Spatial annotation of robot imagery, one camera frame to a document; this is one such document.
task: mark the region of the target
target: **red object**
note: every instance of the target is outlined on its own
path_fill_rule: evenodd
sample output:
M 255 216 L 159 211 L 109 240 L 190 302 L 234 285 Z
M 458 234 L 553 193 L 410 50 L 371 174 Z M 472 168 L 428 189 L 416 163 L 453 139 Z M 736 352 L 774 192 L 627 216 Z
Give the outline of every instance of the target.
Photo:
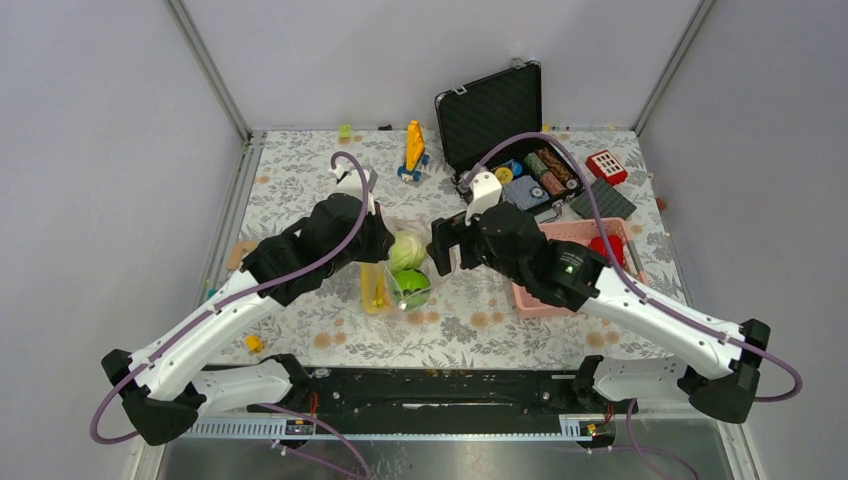
M 627 179 L 627 170 L 609 150 L 589 155 L 586 166 L 596 177 L 603 178 L 610 185 L 618 185 Z
M 615 259 L 618 260 L 618 263 L 622 267 L 627 267 L 627 264 L 624 260 L 624 244 L 621 243 L 621 237 L 618 235 L 610 235 L 610 246 L 612 247 L 612 253 L 615 255 Z M 600 253 L 604 257 L 609 260 L 609 256 L 607 255 L 607 249 L 604 248 L 604 241 L 601 240 L 601 237 L 595 237 L 592 241 L 589 242 L 589 248 Z

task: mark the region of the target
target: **small yellow block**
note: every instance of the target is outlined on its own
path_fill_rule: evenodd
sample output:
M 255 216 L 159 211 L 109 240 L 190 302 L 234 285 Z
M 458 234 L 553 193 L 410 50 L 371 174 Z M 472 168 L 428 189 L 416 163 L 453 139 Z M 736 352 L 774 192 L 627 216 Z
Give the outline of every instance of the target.
M 262 340 L 256 335 L 250 335 L 244 340 L 244 343 L 247 344 L 247 348 L 253 353 L 259 353 L 265 350 L 265 345 L 262 344 Z

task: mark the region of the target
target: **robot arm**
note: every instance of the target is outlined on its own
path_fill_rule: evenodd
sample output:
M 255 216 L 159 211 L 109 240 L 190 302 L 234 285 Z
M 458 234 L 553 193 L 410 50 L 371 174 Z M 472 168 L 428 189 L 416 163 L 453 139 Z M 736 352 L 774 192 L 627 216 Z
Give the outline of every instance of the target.
M 385 260 L 394 237 L 386 229 L 380 206 L 368 195 L 368 214 L 353 241 L 329 262 L 280 285 L 245 295 L 223 308 L 232 294 L 298 271 L 337 247 L 353 228 L 362 208 L 362 186 L 355 174 L 334 171 L 336 191 L 277 236 L 266 238 L 245 257 L 215 295 L 161 338 L 129 353 L 113 350 L 101 364 L 113 385 L 130 372 L 148 365 L 120 394 L 132 424 L 151 445 L 166 443 L 194 424 L 197 417 L 256 403 L 275 403 L 302 380 L 302 369 L 286 357 L 272 357 L 258 365 L 204 371 L 209 360 L 245 329 L 267 318 L 298 296 L 315 290 L 322 281 L 353 261 Z M 376 173 L 366 170 L 370 189 Z M 206 315 L 182 337 L 178 333 Z M 155 361 L 162 345 L 172 342 Z
M 607 318 L 674 355 L 636 361 L 587 357 L 578 374 L 578 379 L 588 379 L 593 392 L 586 401 L 688 398 L 694 407 L 719 420 L 740 423 L 747 418 L 761 358 L 727 340 L 735 338 L 765 349 L 768 326 L 757 320 L 739 325 L 710 317 L 639 285 L 651 299 L 724 333 L 725 338 L 706 335 L 647 304 L 602 255 L 578 243 L 548 240 L 532 215 L 512 204 L 497 203 L 500 184 L 491 173 L 478 173 L 471 189 L 473 200 L 466 212 L 432 224 L 428 253 L 440 275 L 450 272 L 449 250 L 458 245 L 460 268 L 486 265 L 549 305 Z

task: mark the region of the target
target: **black suitcase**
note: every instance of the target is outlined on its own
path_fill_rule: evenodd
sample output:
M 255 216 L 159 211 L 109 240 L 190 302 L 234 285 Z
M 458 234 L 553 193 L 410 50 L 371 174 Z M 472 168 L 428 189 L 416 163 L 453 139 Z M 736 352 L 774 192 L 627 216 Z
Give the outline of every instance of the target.
M 463 175 L 503 140 L 542 130 L 541 65 L 513 59 L 507 70 L 440 93 L 435 104 L 445 161 L 454 169 L 457 191 L 470 202 L 471 191 L 460 184 Z M 527 157 L 537 151 L 547 151 L 544 158 L 537 155 L 541 164 Z M 544 220 L 552 218 L 540 214 L 558 211 L 584 190 L 567 160 L 540 139 L 516 142 L 496 154 L 486 167 L 503 179 L 502 201 L 515 203 Z

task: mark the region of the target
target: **yellow toy crane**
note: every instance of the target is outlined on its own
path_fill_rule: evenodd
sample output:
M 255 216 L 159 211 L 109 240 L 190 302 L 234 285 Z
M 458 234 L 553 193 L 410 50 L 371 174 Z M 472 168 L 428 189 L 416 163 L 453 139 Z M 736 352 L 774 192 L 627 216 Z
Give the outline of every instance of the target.
M 398 177 L 408 182 L 421 180 L 419 165 L 427 165 L 430 156 L 424 153 L 424 133 L 418 120 L 409 122 L 406 128 L 406 161 L 398 168 Z

